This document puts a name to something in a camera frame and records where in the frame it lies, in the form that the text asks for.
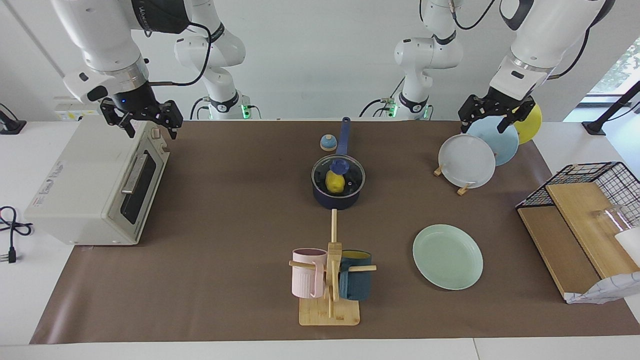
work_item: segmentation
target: blue handle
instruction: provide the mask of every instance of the blue handle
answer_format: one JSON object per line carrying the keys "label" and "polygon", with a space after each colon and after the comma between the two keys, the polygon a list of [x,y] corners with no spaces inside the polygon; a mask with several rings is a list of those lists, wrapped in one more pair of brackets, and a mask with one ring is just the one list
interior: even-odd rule
{"label": "blue handle", "polygon": [[351,119],[342,118],[342,128],[340,129],[340,139],[338,139],[338,149],[335,151],[338,155],[346,155],[349,145],[349,130],[351,129]]}

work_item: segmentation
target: wooden board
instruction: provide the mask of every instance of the wooden board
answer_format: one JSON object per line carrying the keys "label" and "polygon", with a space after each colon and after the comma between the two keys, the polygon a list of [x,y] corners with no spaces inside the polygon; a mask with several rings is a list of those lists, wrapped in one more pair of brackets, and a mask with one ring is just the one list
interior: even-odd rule
{"label": "wooden board", "polygon": [[597,184],[556,184],[547,191],[600,277],[640,271],[616,241],[614,229],[598,220],[611,203]]}
{"label": "wooden board", "polygon": [[600,276],[555,206],[518,209],[554,282],[564,293],[585,293]]}
{"label": "wooden board", "polygon": [[360,305],[357,301],[340,299],[333,303],[333,318],[330,318],[326,299],[300,299],[298,322],[302,326],[358,325]]}

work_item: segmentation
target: wire basket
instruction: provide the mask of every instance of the wire basket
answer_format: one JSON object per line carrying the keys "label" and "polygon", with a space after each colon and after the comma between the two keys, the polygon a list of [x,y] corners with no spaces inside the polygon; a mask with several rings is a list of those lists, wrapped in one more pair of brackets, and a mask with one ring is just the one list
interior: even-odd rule
{"label": "wire basket", "polygon": [[547,185],[596,183],[612,205],[620,206],[633,226],[640,227],[640,181],[619,161],[567,165],[516,208],[554,206]]}

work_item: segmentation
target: black metal pole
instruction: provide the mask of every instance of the black metal pole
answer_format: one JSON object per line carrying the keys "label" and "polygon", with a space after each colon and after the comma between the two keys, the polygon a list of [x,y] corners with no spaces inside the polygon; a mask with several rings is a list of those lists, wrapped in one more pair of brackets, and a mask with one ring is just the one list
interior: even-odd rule
{"label": "black metal pole", "polygon": [[602,131],[602,126],[605,122],[609,121],[618,110],[622,109],[626,103],[628,103],[634,96],[636,96],[640,92],[640,81],[638,81],[634,86],[631,86],[628,92],[625,95],[622,95],[618,101],[616,101],[611,107],[605,111],[602,116],[598,118],[596,121],[584,121],[582,122],[582,126],[584,129],[591,135],[606,135],[604,131]]}

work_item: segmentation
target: plate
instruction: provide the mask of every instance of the plate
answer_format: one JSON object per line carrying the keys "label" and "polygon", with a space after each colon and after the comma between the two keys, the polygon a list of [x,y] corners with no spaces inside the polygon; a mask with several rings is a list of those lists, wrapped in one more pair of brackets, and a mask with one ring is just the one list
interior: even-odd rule
{"label": "plate", "polygon": [[413,260],[420,273],[434,285],[462,290],[475,284],[483,270],[476,242],[451,225],[432,225],[413,241]]}
{"label": "plate", "polygon": [[542,126],[542,110],[540,109],[540,105],[536,104],[524,121],[516,121],[513,125],[518,131],[520,145],[533,139],[538,133],[538,130],[540,130],[540,126]]}
{"label": "plate", "polygon": [[482,139],[460,134],[445,141],[438,153],[442,174],[460,188],[479,188],[486,184],[495,171],[495,156]]}
{"label": "plate", "polygon": [[491,147],[495,154],[495,166],[498,167],[509,162],[518,152],[520,145],[518,130],[515,127],[507,127],[502,134],[498,132],[501,121],[500,116],[486,117],[475,121],[467,131],[467,134],[479,137]]}

